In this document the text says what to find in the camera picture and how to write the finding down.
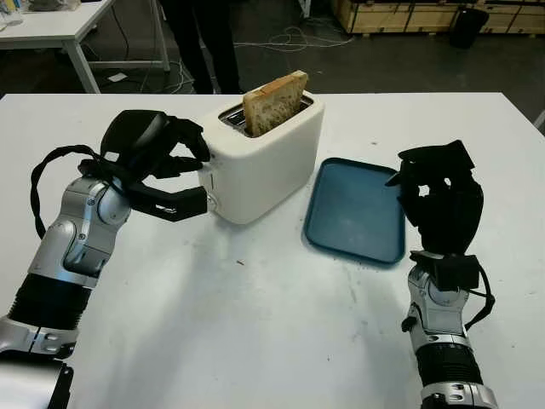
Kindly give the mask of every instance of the toast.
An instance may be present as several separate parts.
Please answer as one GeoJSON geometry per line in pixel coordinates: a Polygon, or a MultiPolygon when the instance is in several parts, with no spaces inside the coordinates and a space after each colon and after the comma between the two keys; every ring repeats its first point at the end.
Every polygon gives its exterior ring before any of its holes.
{"type": "Polygon", "coordinates": [[[247,93],[243,98],[247,132],[256,138],[297,114],[307,81],[305,72],[295,71],[247,93]]]}

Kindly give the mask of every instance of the silver robot arm segment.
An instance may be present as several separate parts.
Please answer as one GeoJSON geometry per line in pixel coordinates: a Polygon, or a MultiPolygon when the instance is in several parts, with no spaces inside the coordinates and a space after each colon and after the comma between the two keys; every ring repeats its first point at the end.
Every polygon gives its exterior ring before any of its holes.
{"type": "MultiPolygon", "coordinates": [[[[432,253],[426,256],[442,258],[432,253]]],[[[483,385],[462,321],[468,292],[439,291],[430,274],[418,265],[410,271],[408,281],[410,308],[402,330],[410,332],[418,360],[424,384],[422,408],[497,409],[494,393],[483,385]]]]}
{"type": "Polygon", "coordinates": [[[91,177],[66,188],[60,214],[43,237],[13,307],[0,319],[2,407],[49,407],[55,385],[72,378],[60,360],[74,350],[79,318],[130,213],[118,191],[91,177]]]}

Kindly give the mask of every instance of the wooden box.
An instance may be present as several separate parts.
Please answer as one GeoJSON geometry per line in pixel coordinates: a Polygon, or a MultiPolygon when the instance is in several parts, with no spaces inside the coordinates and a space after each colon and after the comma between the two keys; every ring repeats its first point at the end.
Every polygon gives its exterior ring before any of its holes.
{"type": "Polygon", "coordinates": [[[484,5],[478,6],[476,9],[484,10],[489,14],[488,21],[481,28],[480,32],[505,33],[508,32],[520,6],[484,5]]]}
{"type": "Polygon", "coordinates": [[[407,32],[447,32],[454,20],[457,5],[416,5],[410,15],[407,32]]]}
{"type": "Polygon", "coordinates": [[[409,6],[392,4],[356,4],[333,0],[333,12],[348,33],[402,32],[409,17],[409,6]]]}
{"type": "Polygon", "coordinates": [[[509,27],[509,33],[545,34],[545,5],[522,6],[509,27]]]}

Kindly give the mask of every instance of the black trash bin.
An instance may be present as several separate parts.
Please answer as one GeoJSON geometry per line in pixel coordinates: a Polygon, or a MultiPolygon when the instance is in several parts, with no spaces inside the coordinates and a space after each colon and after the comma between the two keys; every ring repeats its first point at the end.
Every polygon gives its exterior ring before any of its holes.
{"type": "Polygon", "coordinates": [[[488,21],[488,13],[485,11],[461,7],[456,24],[450,32],[450,45],[459,49],[468,49],[486,21],[488,21]]]}

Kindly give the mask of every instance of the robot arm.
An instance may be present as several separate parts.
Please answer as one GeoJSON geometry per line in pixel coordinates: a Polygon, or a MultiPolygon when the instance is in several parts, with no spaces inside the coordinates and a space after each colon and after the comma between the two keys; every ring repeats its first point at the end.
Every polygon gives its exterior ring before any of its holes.
{"type": "Polygon", "coordinates": [[[199,169],[209,160],[201,131],[162,112],[122,112],[106,132],[100,155],[92,153],[93,159],[80,164],[83,177],[66,188],[47,232],[37,196],[43,168],[66,153],[92,151],[60,148],[32,172],[32,209],[43,239],[13,307],[0,319],[0,406],[66,407],[73,371],[62,360],[74,350],[77,323],[131,209],[171,221],[207,211],[202,187],[165,193],[142,183],[149,175],[199,169]],[[195,158],[169,156],[179,142],[195,158]]]}
{"type": "Polygon", "coordinates": [[[464,253],[477,231],[483,208],[473,163],[460,141],[402,152],[401,169],[388,185],[401,185],[400,203],[418,226],[424,251],[412,251],[410,307],[401,328],[410,333],[424,389],[422,409],[498,408],[483,385],[467,330],[490,313],[490,284],[477,257],[464,253]],[[427,195],[420,187],[428,186],[427,195]],[[486,294],[479,287],[483,275],[486,294]],[[485,297],[483,310],[466,325],[462,310],[470,293],[485,297]]]}

